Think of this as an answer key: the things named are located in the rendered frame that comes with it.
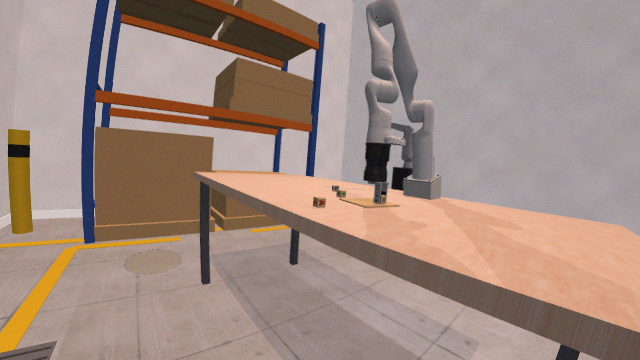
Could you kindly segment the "tan flat mat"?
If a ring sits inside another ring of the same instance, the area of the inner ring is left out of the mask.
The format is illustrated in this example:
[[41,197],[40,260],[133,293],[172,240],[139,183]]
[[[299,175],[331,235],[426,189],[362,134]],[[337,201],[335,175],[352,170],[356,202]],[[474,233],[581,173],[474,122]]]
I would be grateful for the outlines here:
[[[364,208],[399,207],[400,205],[387,202],[387,204],[374,204],[373,198],[339,198],[339,200],[355,204]],[[389,204],[388,204],[389,203]],[[393,206],[384,206],[393,205]]]

